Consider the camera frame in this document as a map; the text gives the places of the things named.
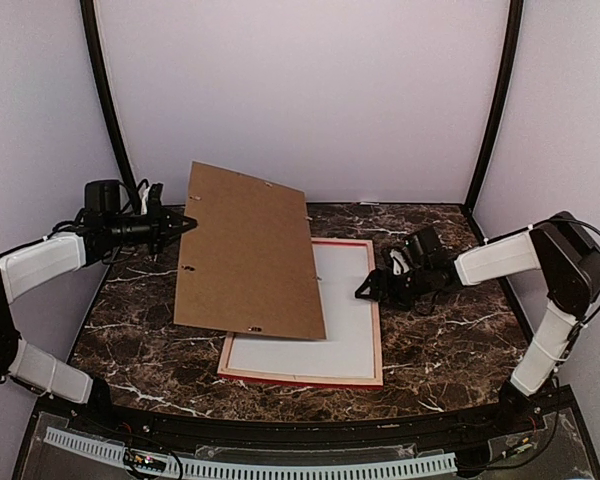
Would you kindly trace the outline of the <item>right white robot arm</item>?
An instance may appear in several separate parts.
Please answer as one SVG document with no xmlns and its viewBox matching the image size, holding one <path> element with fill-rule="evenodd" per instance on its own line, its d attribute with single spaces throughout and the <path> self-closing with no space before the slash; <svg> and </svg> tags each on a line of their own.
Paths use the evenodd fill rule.
<svg viewBox="0 0 600 480">
<path fill-rule="evenodd" d="M 536 394 L 564 363 L 580 332 L 600 311 L 600 230 L 561 211 L 549 218 L 452 255 L 434 227 L 383 250 L 384 265 L 357 288 L 358 299 L 409 311 L 434 298 L 486 281 L 539 271 L 547 306 L 522 360 L 501 389 L 509 395 L 490 413 L 501 434 L 514 432 L 529 416 L 524 398 Z"/>
</svg>

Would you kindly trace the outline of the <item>brown backing board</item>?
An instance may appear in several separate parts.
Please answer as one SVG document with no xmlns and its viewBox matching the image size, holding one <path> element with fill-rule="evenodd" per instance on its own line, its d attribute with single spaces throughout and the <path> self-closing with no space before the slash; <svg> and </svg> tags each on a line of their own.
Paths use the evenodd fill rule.
<svg viewBox="0 0 600 480">
<path fill-rule="evenodd" d="M 180 241 L 177 325 L 291 339 L 326 337 L 302 191 L 195 162 Z"/>
</svg>

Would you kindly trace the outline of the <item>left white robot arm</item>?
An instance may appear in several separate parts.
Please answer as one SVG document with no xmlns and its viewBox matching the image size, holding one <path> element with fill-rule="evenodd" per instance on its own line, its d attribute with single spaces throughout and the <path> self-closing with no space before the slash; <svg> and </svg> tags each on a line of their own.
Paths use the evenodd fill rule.
<svg viewBox="0 0 600 480">
<path fill-rule="evenodd" d="M 107 382 L 27 339 L 18 322 L 31 297 L 49 298 L 54 287 L 64 294 L 64 304 L 78 299 L 69 289 L 81 270 L 105 262 L 118 249 L 143 246 L 156 255 L 196 225 L 195 219 L 166 207 L 144 214 L 84 209 L 46 236 L 0 254 L 0 384 L 13 380 L 83 406 L 87 425 L 100 436 L 114 435 L 121 415 L 109 405 Z"/>
</svg>

